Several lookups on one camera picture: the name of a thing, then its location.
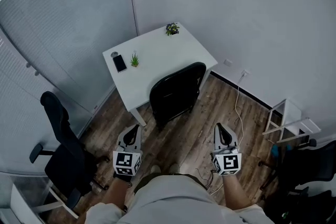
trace small succulent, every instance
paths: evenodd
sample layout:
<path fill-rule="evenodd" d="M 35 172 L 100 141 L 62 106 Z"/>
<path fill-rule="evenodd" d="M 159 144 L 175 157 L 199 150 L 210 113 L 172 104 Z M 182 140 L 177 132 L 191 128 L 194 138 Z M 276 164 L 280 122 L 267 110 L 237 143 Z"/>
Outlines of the small succulent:
<path fill-rule="evenodd" d="M 139 65 L 139 58 L 137 53 L 132 54 L 131 66 L 137 67 Z"/>
<path fill-rule="evenodd" d="M 167 24 L 166 26 L 166 34 L 167 36 L 169 35 L 174 35 L 174 34 L 178 34 L 179 33 L 179 26 L 177 26 L 177 23 L 171 23 L 171 24 Z"/>

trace black smartphone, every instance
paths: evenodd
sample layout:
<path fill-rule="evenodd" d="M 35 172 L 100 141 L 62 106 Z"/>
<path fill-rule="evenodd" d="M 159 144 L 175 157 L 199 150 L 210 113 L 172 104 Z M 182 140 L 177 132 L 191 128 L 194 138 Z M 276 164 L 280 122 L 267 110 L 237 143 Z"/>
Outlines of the black smartphone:
<path fill-rule="evenodd" d="M 115 67 L 117 68 L 118 73 L 124 71 L 127 68 L 121 55 L 113 57 L 113 62 Z"/>

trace pants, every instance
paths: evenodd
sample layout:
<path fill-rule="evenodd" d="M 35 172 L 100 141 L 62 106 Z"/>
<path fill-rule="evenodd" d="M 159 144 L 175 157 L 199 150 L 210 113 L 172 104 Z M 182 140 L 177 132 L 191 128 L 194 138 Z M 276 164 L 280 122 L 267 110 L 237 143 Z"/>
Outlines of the pants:
<path fill-rule="evenodd" d="M 187 176 L 187 177 L 190 177 L 192 180 L 194 180 L 196 183 L 200 184 L 204 189 L 206 189 L 205 186 L 195 176 L 192 176 L 192 175 L 189 175 L 189 174 L 185 174 L 185 175 L 182 175 L 182 174 L 172 174 L 172 175 L 173 176 Z M 136 194 L 139 189 L 141 189 L 142 187 L 146 186 L 152 179 L 154 179 L 154 178 L 156 178 L 158 176 L 162 176 L 162 174 L 161 173 L 153 173 L 153 174 L 149 174 L 149 175 L 143 177 L 140 180 L 140 182 L 138 183 L 138 185 L 136 186 L 136 188 L 134 189 L 134 194 Z"/>

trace tabletop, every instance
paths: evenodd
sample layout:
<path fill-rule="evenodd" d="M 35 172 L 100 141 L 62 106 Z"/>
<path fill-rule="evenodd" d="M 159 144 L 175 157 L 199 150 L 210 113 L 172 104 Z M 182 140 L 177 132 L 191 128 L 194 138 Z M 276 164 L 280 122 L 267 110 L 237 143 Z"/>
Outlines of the tabletop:
<path fill-rule="evenodd" d="M 106 64 L 128 111 L 149 101 L 152 87 L 165 76 L 195 62 L 206 69 L 217 63 L 214 57 L 180 23 L 179 34 L 167 36 L 165 27 L 135 37 L 103 52 Z M 111 54 L 122 56 L 127 69 L 118 73 Z M 131 66 L 132 54 L 139 57 L 138 67 Z"/>

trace black and white marker cube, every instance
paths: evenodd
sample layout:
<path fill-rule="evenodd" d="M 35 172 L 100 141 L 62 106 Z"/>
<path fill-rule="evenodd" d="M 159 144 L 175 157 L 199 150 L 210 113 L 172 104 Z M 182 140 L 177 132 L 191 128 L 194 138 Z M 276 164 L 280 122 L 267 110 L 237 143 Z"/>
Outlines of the black and white marker cube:
<path fill-rule="evenodd" d="M 119 175 L 134 176 L 140 164 L 140 153 L 113 151 L 113 167 Z"/>
<path fill-rule="evenodd" d="M 219 175 L 234 175 L 242 165 L 241 153 L 238 154 L 218 154 L 213 159 L 214 166 Z"/>

